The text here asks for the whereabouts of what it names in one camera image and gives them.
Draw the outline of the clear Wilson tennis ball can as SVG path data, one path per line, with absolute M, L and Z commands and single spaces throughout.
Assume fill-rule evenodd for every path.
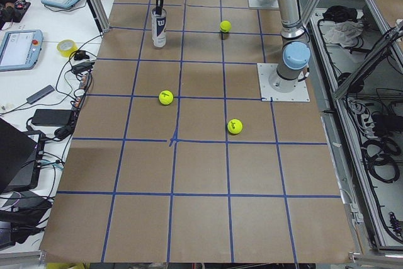
M 152 42 L 156 48 L 163 48 L 166 44 L 166 11 L 162 9 L 161 14 L 154 8 L 151 13 Z

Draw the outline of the yellow tennis ball near right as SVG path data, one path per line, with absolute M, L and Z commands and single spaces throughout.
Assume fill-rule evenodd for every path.
M 228 20 L 223 20 L 220 22 L 220 31 L 222 33 L 229 33 L 232 29 L 232 24 Z

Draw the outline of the yellow tennis ball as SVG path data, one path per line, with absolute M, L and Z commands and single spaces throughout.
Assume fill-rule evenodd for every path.
M 239 119 L 233 118 L 228 121 L 227 130 L 232 135 L 240 134 L 243 130 L 243 123 Z
M 228 20 L 223 20 L 220 22 L 220 31 L 222 33 L 229 33 L 232 29 L 232 24 Z
M 159 93 L 159 102 L 162 105 L 170 105 L 174 101 L 174 95 L 169 90 L 164 90 Z

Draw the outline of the yellow tennis ball centre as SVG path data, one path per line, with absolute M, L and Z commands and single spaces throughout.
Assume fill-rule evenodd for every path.
M 170 105 L 174 101 L 174 95 L 169 90 L 164 90 L 159 93 L 159 102 L 162 105 Z

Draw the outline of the yellow tennis ball far left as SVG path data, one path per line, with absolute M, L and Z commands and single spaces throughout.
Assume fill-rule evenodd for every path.
M 240 134 L 243 130 L 243 123 L 239 119 L 233 118 L 228 121 L 227 130 L 232 135 Z

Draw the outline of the yellow tape roll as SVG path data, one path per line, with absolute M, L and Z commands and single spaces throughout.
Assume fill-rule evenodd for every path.
M 75 41 L 66 39 L 62 40 L 57 44 L 57 50 L 61 56 L 68 58 L 70 57 L 75 51 L 78 50 L 78 46 Z

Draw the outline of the grey usb hub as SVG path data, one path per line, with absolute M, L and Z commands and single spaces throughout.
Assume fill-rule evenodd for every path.
M 31 96 L 27 97 L 26 102 L 30 105 L 36 103 L 40 99 L 48 96 L 50 93 L 54 92 L 55 89 L 52 85 L 48 85 L 41 90 L 37 91 L 36 93 L 32 94 Z

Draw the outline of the blue teach pendant near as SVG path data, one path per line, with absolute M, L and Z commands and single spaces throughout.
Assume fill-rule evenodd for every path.
M 7 31 L 1 44 L 1 72 L 33 69 L 42 42 L 41 30 Z

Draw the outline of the black power adapter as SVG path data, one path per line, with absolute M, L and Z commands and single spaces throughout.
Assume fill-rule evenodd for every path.
M 44 127 L 58 127 L 67 125 L 71 121 L 72 110 L 37 109 L 31 124 Z

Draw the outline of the white cloth heap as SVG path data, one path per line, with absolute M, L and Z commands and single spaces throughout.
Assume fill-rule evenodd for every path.
M 354 21 L 345 21 L 332 25 L 324 34 L 326 43 L 338 44 L 343 48 L 354 47 L 358 37 L 362 34 L 364 26 Z

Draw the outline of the black laptop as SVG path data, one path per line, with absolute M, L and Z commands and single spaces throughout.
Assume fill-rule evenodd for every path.
M 39 130 L 22 132 L 1 120 L 1 193 L 37 187 L 44 137 Z

